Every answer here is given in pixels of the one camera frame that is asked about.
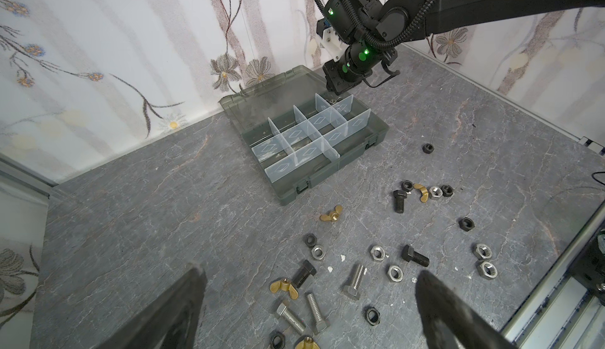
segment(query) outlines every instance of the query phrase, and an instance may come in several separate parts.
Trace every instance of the brass wing nut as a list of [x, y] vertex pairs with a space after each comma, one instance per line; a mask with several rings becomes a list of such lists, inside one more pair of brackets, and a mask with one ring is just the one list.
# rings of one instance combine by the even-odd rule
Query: brass wing nut
[[305, 337], [294, 349], [320, 349], [313, 338]]
[[422, 186], [421, 184], [414, 184], [414, 189], [420, 190], [420, 192], [422, 193], [422, 196], [420, 197], [420, 202], [426, 203], [428, 201], [428, 190], [427, 190], [427, 188], [424, 187], [424, 186]]
[[334, 211], [330, 211], [327, 215], [321, 214], [320, 220], [322, 221], [337, 221], [340, 218], [340, 214], [343, 213], [343, 207], [341, 205], [337, 205], [334, 207]]
[[294, 285], [292, 285], [292, 283], [290, 281], [288, 281], [286, 278], [273, 282], [271, 284], [271, 286], [269, 286], [268, 289], [271, 290], [271, 292], [273, 294], [275, 294], [276, 292], [278, 292], [280, 290], [289, 292], [291, 299], [293, 299], [293, 300], [298, 299], [298, 291], [297, 291], [296, 287], [294, 287]]

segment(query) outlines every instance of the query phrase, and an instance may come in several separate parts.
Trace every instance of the box latch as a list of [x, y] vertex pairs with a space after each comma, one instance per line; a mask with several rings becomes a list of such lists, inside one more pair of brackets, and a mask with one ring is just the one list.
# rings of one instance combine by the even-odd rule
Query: box latch
[[309, 182], [308, 180], [299, 183], [297, 186], [297, 194], [300, 194], [300, 193], [304, 192], [305, 190], [307, 190], [310, 185], [311, 185], [311, 182]]
[[368, 142], [366, 144], [366, 149], [374, 146], [376, 144], [376, 141], [378, 141], [378, 135], [374, 135], [373, 137], [368, 139]]

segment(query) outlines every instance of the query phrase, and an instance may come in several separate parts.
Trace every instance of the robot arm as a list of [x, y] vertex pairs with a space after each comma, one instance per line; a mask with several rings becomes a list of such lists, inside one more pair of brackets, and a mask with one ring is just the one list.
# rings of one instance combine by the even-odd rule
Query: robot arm
[[[333, 59], [324, 64], [327, 88], [337, 95], [362, 81], [377, 87], [398, 73], [388, 66], [395, 46], [457, 27], [543, 12], [603, 6], [605, 0], [315, 0], [325, 19], [317, 34]], [[371, 86], [366, 80], [382, 63], [389, 78]]]

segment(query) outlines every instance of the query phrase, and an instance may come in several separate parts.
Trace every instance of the clear plastic divider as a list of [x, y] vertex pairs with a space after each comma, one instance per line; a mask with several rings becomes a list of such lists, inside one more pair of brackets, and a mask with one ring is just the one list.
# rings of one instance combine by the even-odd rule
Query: clear plastic divider
[[[325, 99], [315, 94], [315, 110], [318, 113], [311, 118], [306, 118], [296, 106], [293, 106], [297, 124], [284, 132], [280, 132], [273, 121], [268, 118], [268, 125], [273, 137], [254, 146], [253, 153], [261, 162], [282, 150], [287, 153], [286, 157], [265, 168], [269, 180], [272, 183], [276, 182], [319, 155], [324, 155], [330, 161], [336, 161], [340, 155], [334, 146], [367, 126], [370, 117], [368, 109], [347, 121], [343, 115], [351, 111], [352, 104], [353, 96], [348, 96], [331, 106]], [[319, 130], [327, 125], [335, 128], [322, 135]], [[311, 143], [294, 151], [291, 145], [305, 138], [311, 139]]]

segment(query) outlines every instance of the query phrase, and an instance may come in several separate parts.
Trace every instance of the box lid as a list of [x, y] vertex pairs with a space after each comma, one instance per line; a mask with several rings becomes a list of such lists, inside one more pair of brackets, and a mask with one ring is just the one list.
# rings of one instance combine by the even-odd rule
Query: box lid
[[277, 117], [313, 98], [315, 93], [329, 102], [349, 96], [337, 96], [326, 89], [326, 80], [306, 66], [299, 65], [220, 100], [221, 106], [239, 134], [264, 124], [269, 117]]

